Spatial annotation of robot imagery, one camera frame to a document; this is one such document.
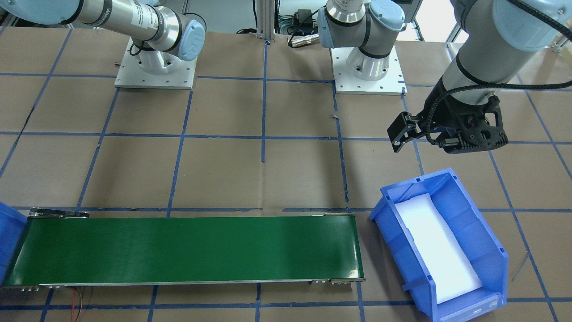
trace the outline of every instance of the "conveyor belt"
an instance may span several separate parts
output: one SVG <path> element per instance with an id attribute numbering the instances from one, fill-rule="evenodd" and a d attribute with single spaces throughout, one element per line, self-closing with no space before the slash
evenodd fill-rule
<path id="1" fill-rule="evenodd" d="M 352 215 L 31 219 L 3 286 L 363 281 Z"/>

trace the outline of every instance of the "metal base plate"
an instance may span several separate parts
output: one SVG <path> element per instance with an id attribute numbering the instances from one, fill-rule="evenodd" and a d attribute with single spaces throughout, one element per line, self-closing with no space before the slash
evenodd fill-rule
<path id="1" fill-rule="evenodd" d="M 390 53 L 390 66 L 387 69 L 387 74 L 379 81 L 364 81 L 352 75 L 345 65 L 345 61 L 352 49 L 333 48 L 331 50 L 337 93 L 373 95 L 401 95 L 402 93 L 407 93 L 395 47 Z"/>
<path id="2" fill-rule="evenodd" d="M 167 74 L 151 74 L 141 69 L 136 57 L 129 54 L 131 40 L 123 55 L 121 67 L 115 79 L 115 86 L 120 88 L 164 88 L 193 89 L 194 70 L 197 60 L 179 61 L 179 67 Z"/>

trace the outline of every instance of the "white paper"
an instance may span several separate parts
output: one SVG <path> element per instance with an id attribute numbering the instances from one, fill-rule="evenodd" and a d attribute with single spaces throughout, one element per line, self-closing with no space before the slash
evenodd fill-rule
<path id="1" fill-rule="evenodd" d="M 435 281 L 437 304 L 483 286 L 429 194 L 396 203 L 395 207 Z"/>

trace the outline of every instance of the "blue bin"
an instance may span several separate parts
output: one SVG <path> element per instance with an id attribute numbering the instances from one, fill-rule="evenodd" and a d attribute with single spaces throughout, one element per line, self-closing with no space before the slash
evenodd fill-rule
<path id="1" fill-rule="evenodd" d="M 4 280 L 26 221 L 26 216 L 0 202 L 0 282 Z"/>
<path id="2" fill-rule="evenodd" d="M 509 255 L 502 248 L 452 169 L 437 171 L 381 188 L 372 210 L 375 221 L 417 308 L 431 321 L 467 321 L 506 305 Z M 429 194 L 449 225 L 483 286 L 437 304 L 435 282 L 395 204 Z"/>

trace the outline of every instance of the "braided black cable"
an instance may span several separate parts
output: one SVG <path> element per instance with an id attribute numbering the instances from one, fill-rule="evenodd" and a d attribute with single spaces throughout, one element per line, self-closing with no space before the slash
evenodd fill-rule
<path id="1" fill-rule="evenodd" d="M 526 13 L 532 15 L 536 19 L 539 19 L 540 21 L 546 23 L 547 25 L 549 25 L 550 27 L 552 27 L 553 29 L 557 30 L 562 35 L 564 35 L 569 41 L 572 41 L 572 31 L 570 29 L 568 29 L 566 26 L 564 26 L 563 24 L 561 24 L 558 21 L 550 18 L 548 15 L 545 15 L 541 11 L 535 9 L 532 6 L 529 6 L 528 4 L 526 4 L 520 0 L 507 0 L 507 1 L 509 1 L 510 3 L 515 5 L 516 7 L 522 9 Z M 572 80 L 567 81 L 565 83 L 559 83 L 559 84 L 538 84 L 538 85 L 485 83 L 485 84 L 480 84 L 480 85 L 471 85 L 471 86 L 464 86 L 464 87 L 451 89 L 451 90 L 446 91 L 443 94 L 439 95 L 439 97 L 437 97 L 437 99 L 431 105 L 431 108 L 429 108 L 429 113 L 427 114 L 427 122 L 426 122 L 426 126 L 425 126 L 425 137 L 427 138 L 427 141 L 429 143 L 431 143 L 433 145 L 437 145 L 437 142 L 431 138 L 431 128 L 432 128 L 432 123 L 433 123 L 433 117 L 435 115 L 435 111 L 437 110 L 437 106 L 439 105 L 439 103 L 441 103 L 441 101 L 444 100 L 445 97 L 447 97 L 451 94 L 458 93 L 458 92 L 464 92 L 464 91 L 471 91 L 473 89 L 500 88 L 500 89 L 524 89 L 524 90 L 531 90 L 531 91 L 540 91 L 543 89 L 561 89 L 561 88 L 566 88 L 569 86 L 572 86 Z"/>

